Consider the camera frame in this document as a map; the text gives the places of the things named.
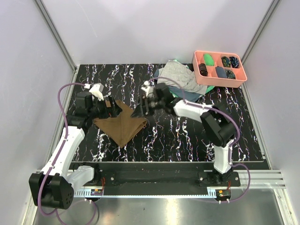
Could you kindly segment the dark brown rolled sock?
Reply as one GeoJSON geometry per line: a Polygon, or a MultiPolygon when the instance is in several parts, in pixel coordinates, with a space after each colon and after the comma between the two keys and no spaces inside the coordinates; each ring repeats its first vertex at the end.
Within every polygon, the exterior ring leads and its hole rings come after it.
{"type": "Polygon", "coordinates": [[[208,76],[208,71],[206,68],[206,65],[204,63],[201,63],[198,65],[199,67],[199,72],[201,76],[207,77],[208,76]]]}

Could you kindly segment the dark patterned sock top right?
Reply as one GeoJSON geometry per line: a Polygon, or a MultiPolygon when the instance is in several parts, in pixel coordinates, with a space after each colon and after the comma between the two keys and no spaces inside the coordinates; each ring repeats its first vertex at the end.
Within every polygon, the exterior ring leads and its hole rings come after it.
{"type": "Polygon", "coordinates": [[[232,68],[239,68],[240,67],[240,61],[237,57],[230,56],[229,60],[230,60],[232,68]]]}

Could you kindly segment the green cloth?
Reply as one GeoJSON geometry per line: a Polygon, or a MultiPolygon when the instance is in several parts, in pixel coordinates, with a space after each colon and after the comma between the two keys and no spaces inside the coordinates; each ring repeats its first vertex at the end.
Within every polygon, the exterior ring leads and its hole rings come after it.
{"type": "Polygon", "coordinates": [[[186,100],[197,102],[197,100],[212,91],[214,86],[200,85],[195,80],[195,73],[187,65],[184,65],[177,60],[170,60],[165,66],[166,74],[175,82],[177,82],[182,89],[171,82],[169,84],[170,92],[176,97],[183,97],[186,100]]]}

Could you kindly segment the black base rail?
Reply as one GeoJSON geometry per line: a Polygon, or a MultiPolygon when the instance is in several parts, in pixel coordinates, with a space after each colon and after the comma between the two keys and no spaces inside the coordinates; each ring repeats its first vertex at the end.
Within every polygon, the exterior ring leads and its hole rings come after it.
{"type": "Polygon", "coordinates": [[[240,187],[237,172],[218,175],[212,163],[205,162],[83,162],[95,168],[89,186],[105,181],[105,196],[195,197],[208,195],[208,188],[240,187]]]}

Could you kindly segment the grey cloth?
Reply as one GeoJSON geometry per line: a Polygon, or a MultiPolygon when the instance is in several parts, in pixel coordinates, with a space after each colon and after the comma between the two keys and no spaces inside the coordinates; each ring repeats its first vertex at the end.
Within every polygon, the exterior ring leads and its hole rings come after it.
{"type": "Polygon", "coordinates": [[[168,86],[178,87],[188,92],[204,95],[207,85],[200,85],[195,80],[195,73],[186,65],[171,60],[159,69],[157,83],[165,83],[168,86]]]}

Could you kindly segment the blue grey rolled sock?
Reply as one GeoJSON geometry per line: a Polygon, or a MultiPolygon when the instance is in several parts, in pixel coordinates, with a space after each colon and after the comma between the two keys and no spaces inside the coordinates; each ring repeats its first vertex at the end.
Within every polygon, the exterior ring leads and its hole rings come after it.
{"type": "Polygon", "coordinates": [[[217,66],[217,67],[215,68],[215,70],[216,70],[216,73],[217,73],[218,78],[224,78],[224,79],[227,78],[226,72],[225,72],[225,70],[224,70],[223,67],[217,66]]]}

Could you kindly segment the pink compartment tray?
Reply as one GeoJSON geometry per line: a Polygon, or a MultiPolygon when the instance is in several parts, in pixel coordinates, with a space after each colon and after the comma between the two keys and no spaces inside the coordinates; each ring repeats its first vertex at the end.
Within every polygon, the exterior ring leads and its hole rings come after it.
{"type": "Polygon", "coordinates": [[[240,87],[245,81],[247,81],[247,75],[244,70],[244,67],[241,63],[240,57],[234,53],[227,53],[227,52],[208,52],[208,51],[195,51],[193,55],[193,68],[195,73],[195,80],[198,84],[208,85],[208,86],[218,86],[218,87],[228,87],[228,88],[238,88],[240,87]],[[203,59],[203,55],[205,53],[209,53],[214,59],[214,66],[206,66],[208,71],[208,76],[204,77],[200,75],[198,65],[201,63],[205,63],[203,59]],[[221,57],[226,56],[234,56],[237,57],[240,61],[239,68],[232,68],[232,67],[223,67],[221,57]],[[224,79],[218,78],[215,68],[223,67],[224,69],[229,69],[234,72],[236,79],[224,79]]]}

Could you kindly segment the patterned sock bottom right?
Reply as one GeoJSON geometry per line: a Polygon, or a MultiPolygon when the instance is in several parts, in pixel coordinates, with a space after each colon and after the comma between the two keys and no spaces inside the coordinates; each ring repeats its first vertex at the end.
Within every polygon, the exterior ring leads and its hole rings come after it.
{"type": "Polygon", "coordinates": [[[225,69],[225,74],[227,76],[227,79],[233,79],[233,80],[236,79],[234,72],[229,69],[225,69]]]}

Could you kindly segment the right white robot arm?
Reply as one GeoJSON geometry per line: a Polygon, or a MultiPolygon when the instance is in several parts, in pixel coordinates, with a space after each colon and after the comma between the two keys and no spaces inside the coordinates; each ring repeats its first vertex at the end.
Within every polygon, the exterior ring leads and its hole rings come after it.
{"type": "Polygon", "coordinates": [[[165,83],[151,87],[146,82],[142,86],[142,91],[131,117],[152,116],[156,110],[163,109],[168,114],[202,123],[209,141],[214,146],[213,166],[216,171],[213,173],[214,183],[219,186],[225,185],[230,179],[228,172],[232,167],[230,150],[235,138],[240,136],[234,120],[216,106],[202,105],[174,97],[165,83]]]}

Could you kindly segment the green rolled sock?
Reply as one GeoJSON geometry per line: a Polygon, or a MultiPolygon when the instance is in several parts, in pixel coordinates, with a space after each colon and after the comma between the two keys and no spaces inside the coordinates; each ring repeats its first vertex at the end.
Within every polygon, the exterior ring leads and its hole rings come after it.
{"type": "Polygon", "coordinates": [[[214,59],[209,53],[203,55],[204,62],[206,66],[214,66],[214,59]]]}

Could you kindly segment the patterned sock top middle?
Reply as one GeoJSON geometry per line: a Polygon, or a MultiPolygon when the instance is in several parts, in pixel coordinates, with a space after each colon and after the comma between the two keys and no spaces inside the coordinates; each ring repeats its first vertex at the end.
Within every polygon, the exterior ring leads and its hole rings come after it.
{"type": "Polygon", "coordinates": [[[223,67],[225,67],[225,68],[231,67],[231,61],[228,57],[226,57],[226,56],[221,57],[221,61],[222,61],[223,67]]]}

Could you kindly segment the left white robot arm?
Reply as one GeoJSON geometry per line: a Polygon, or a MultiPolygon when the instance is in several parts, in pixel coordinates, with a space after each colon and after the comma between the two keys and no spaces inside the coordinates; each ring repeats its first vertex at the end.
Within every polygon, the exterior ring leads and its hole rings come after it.
{"type": "Polygon", "coordinates": [[[66,116],[67,124],[50,160],[41,172],[33,173],[29,185],[34,204],[39,208],[68,209],[74,194],[84,184],[101,181],[100,172],[80,166],[68,174],[73,156],[95,119],[116,118],[122,112],[112,96],[105,101],[100,94],[83,91],[75,97],[75,108],[66,116]]]}

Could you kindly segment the brown cloth napkin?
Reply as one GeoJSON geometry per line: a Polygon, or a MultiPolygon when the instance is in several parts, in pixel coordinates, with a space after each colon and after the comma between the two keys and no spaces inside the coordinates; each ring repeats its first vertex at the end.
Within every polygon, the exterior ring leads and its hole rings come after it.
{"type": "Polygon", "coordinates": [[[116,100],[116,104],[122,109],[118,117],[96,118],[93,122],[120,148],[123,148],[147,125],[147,120],[144,118],[131,118],[133,109],[120,100],[116,100]]]}

